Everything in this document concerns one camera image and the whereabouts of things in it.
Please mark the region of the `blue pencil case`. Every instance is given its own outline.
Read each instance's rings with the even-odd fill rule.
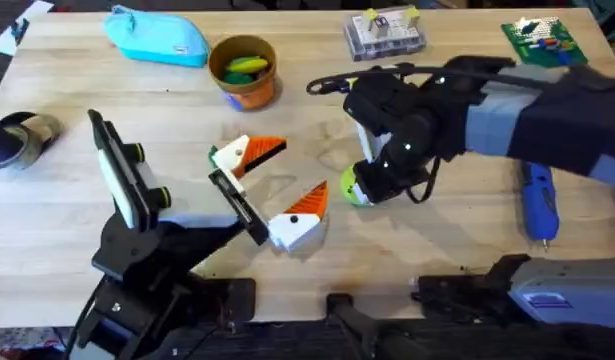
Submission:
[[[105,32],[130,59],[202,67],[209,46],[189,20],[116,5],[105,19]]]

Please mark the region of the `black cable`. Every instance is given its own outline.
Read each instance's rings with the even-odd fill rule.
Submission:
[[[71,351],[74,349],[74,344],[76,343],[76,333],[78,331],[78,328],[80,327],[83,320],[85,320],[85,317],[89,313],[89,309],[91,309],[91,306],[94,303],[94,300],[96,299],[96,293],[98,292],[98,290],[100,290],[100,287],[103,285],[105,281],[105,277],[106,276],[103,276],[100,279],[94,291],[92,291],[91,295],[89,295],[89,299],[87,299],[87,302],[85,303],[83,310],[80,312],[80,315],[78,315],[78,320],[76,320],[74,329],[69,334],[69,339],[67,340],[67,346],[65,346],[65,352],[63,352],[63,356],[61,357],[62,360],[69,360],[69,357],[71,356]]]
[[[202,345],[202,343],[204,343],[205,340],[209,339],[209,337],[211,337],[217,330],[218,330],[218,327],[215,327],[213,330],[208,331],[207,334],[205,334],[205,336],[201,337],[200,340],[196,342],[196,345],[194,345],[194,347],[191,348],[191,350],[189,350],[187,355],[185,355],[185,357],[182,360],[188,360],[189,357],[191,357],[191,355],[195,353],[196,350],[198,350],[200,345]]]
[[[538,90],[547,90],[553,84],[547,81],[534,80],[528,78],[522,78],[519,76],[513,75],[503,75],[503,74],[488,74],[488,73],[477,73],[463,70],[456,70],[451,68],[444,67],[434,67],[434,66],[424,66],[424,67],[397,67],[397,68],[388,68],[388,69],[380,69],[380,70],[364,70],[364,71],[354,71],[346,74],[338,74],[332,76],[325,76],[319,79],[315,79],[310,81],[307,84],[307,93],[310,95],[322,95],[321,89],[326,85],[345,81],[351,78],[357,78],[363,75],[381,75],[381,74],[400,74],[400,75],[412,75],[412,74],[432,74],[439,76],[462,76],[462,77],[470,77],[472,79],[485,80],[485,81],[495,81],[502,84],[508,85],[516,85],[522,86],[526,88],[538,89]],[[313,90],[313,87],[316,85],[320,85],[321,88],[318,90]]]
[[[414,202],[414,204],[420,204],[429,199],[431,193],[434,191],[434,185],[436,184],[436,175],[438,175],[438,169],[440,169],[440,157],[436,156],[436,158],[434,158],[434,164],[431,168],[429,180],[427,180],[427,187],[425,187],[423,197],[421,197],[420,199],[417,199],[416,196],[414,196],[414,193],[411,192],[411,189],[405,189],[405,193],[407,194],[407,196],[409,196],[411,201]]]

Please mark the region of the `light wood surface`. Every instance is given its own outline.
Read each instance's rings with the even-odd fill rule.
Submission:
[[[419,275],[486,271],[501,255],[558,259],[615,257],[615,190],[555,172],[561,228],[548,254],[524,238],[513,162],[466,155],[443,164],[435,194],[423,205],[406,197],[354,208],[338,179],[362,158],[342,95],[308,96],[316,77],[410,61],[442,65],[460,54],[511,56],[500,24],[521,16],[558,16],[590,60],[615,76],[615,59],[591,14],[569,10],[423,11],[429,46],[377,62],[350,60],[344,12],[184,13],[215,44],[258,34],[278,54],[282,94],[269,108],[239,113],[224,101],[206,69],[136,62],[105,36],[106,14],[49,14],[34,20],[0,85],[0,118],[47,113],[63,138],[30,169],[0,171],[0,327],[72,325],[101,273],[90,265],[113,210],[101,177],[86,110],[112,120],[127,142],[141,142],[154,171],[172,181],[206,182],[211,144],[240,134],[288,138],[288,149],[249,174],[244,184],[267,214],[330,181],[328,231],[306,256],[235,239],[198,271],[247,277],[258,284],[256,320],[323,317],[325,295],[356,296],[374,316],[420,316],[408,283]]]

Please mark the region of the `yellow object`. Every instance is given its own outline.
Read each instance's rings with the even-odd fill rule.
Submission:
[[[420,18],[420,11],[415,6],[407,8],[403,11],[402,23],[406,28],[412,28],[418,25],[418,19]]]
[[[167,187],[163,186],[160,188],[160,191],[163,192],[163,198],[165,199],[165,207],[168,208],[171,206],[171,197],[169,196],[169,190]]]
[[[371,203],[362,203],[353,191],[353,186],[356,183],[356,175],[354,174],[354,165],[349,165],[343,174],[340,176],[340,193],[345,200],[356,206],[371,206]]]
[[[349,84],[349,88],[351,89],[354,86],[354,83],[356,82],[356,80],[358,80],[358,78],[349,78],[346,80],[347,80],[347,83]]]
[[[260,56],[236,58],[227,65],[227,71],[252,74],[269,66],[267,60]]]
[[[365,18],[367,18],[368,21],[374,21],[376,19],[378,19],[378,11],[374,10],[374,9],[367,9],[365,10]]]
[[[140,144],[135,144],[136,150],[138,150],[138,162],[145,161],[145,153],[143,153],[143,147]]]

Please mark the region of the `orange cup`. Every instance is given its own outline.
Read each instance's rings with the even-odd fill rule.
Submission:
[[[267,72],[256,81],[235,85],[222,81],[225,68],[236,58],[260,56],[267,60]],[[236,35],[219,42],[209,54],[209,72],[236,110],[253,110],[267,105],[276,94],[276,53],[268,42],[254,35]]]

